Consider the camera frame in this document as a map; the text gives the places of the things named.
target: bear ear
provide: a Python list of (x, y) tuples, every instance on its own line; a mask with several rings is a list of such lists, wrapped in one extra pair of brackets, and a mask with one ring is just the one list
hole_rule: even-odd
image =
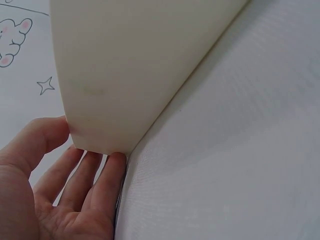
[(24, 19), (20, 24), (19, 24), (19, 31), (22, 34), (27, 34), (32, 26), (32, 20), (30, 18)]

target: outline drawing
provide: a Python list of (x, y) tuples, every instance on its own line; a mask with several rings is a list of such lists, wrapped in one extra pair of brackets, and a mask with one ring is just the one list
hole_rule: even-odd
[(14, 5), (9, 5), (9, 4), (4, 4), (4, 3), (0, 3), (0, 5), (1, 6), (5, 6), (5, 7), (10, 7), (10, 8), (15, 8), (15, 9), (26, 10), (26, 11), (33, 12), (33, 13), (36, 13), (36, 14), (43, 14), (43, 15), (49, 16), (48, 13), (45, 13), (45, 12), (42, 12), (42, 11), (32, 10), (32, 9), (29, 9), (29, 8), (24, 8), (24, 7), (21, 7), (21, 6), (14, 6)]
[[(16, 24), (11, 18), (0, 21), (0, 68), (6, 68), (12, 64), (15, 56), (20, 52), (21, 45), (25, 42), (26, 35), (32, 25), (33, 21), (30, 18), (23, 19), (19, 24)], [(1, 39), (4, 38), (4, 33), (10, 30), (15, 31), (13, 38), (9, 40), (8, 45), (7, 43), (2, 44)]]
[(42, 94), (44, 94), (45, 91), (47, 91), (47, 90), (55, 90), (55, 88), (51, 85), (51, 80), (52, 80), (52, 76), (49, 77), (49, 79), (47, 81), (37, 81), (36, 82), (36, 84), (38, 84), (41, 87), (40, 96)]

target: white sheet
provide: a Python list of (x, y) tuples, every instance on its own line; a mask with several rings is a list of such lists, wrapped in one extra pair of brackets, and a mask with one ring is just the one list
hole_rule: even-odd
[[(4, 147), (30, 120), (39, 117), (57, 117), (64, 115), (57, 80), (50, 33), (48, 1), (13, 0), (0, 5), (0, 30), (7, 29), (0, 38), (0, 54), (12, 54), (8, 40), (21, 43), (24, 36), (14, 28), (24, 19), (32, 23), (20, 50), (6, 67), (0, 67), (0, 148)], [(37, 82), (46, 82), (43, 89)], [(39, 167), (32, 173), (30, 182), (36, 183), (45, 170), (56, 160), (71, 141), (65, 146), (45, 156)]]
[(131, 155), (116, 240), (320, 239), (319, 12), (248, 5)]

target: cartoon bear drawing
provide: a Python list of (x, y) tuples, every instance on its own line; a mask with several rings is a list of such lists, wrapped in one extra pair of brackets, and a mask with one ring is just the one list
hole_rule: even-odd
[(0, 21), (0, 68), (8, 67), (13, 62), (32, 24), (30, 18), (22, 20), (18, 25), (12, 19)]

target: finger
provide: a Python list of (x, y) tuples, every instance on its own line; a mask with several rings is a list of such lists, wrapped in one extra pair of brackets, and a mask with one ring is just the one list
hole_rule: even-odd
[(91, 196), (90, 208), (105, 213), (110, 219), (115, 216), (115, 208), (126, 171), (126, 156), (113, 153), (107, 160)]
[(81, 211), (87, 193), (94, 183), (102, 157), (102, 154), (86, 153), (79, 167), (66, 184), (59, 205), (72, 208), (75, 212)]
[(65, 143), (68, 136), (64, 116), (35, 119), (0, 151), (0, 165), (14, 166), (29, 178), (43, 156)]
[(35, 196), (41, 196), (53, 203), (58, 194), (64, 188), (72, 170), (79, 163), (84, 151), (69, 147), (63, 155), (44, 173), (33, 192)]
[(87, 195), (85, 196), (82, 208), (81, 208), (81, 212), (82, 211), (86, 211), (90, 209), (90, 205), (91, 205), (91, 198), (92, 198), (92, 193), (94, 191), (94, 186), (90, 188), (89, 192), (87, 193)]

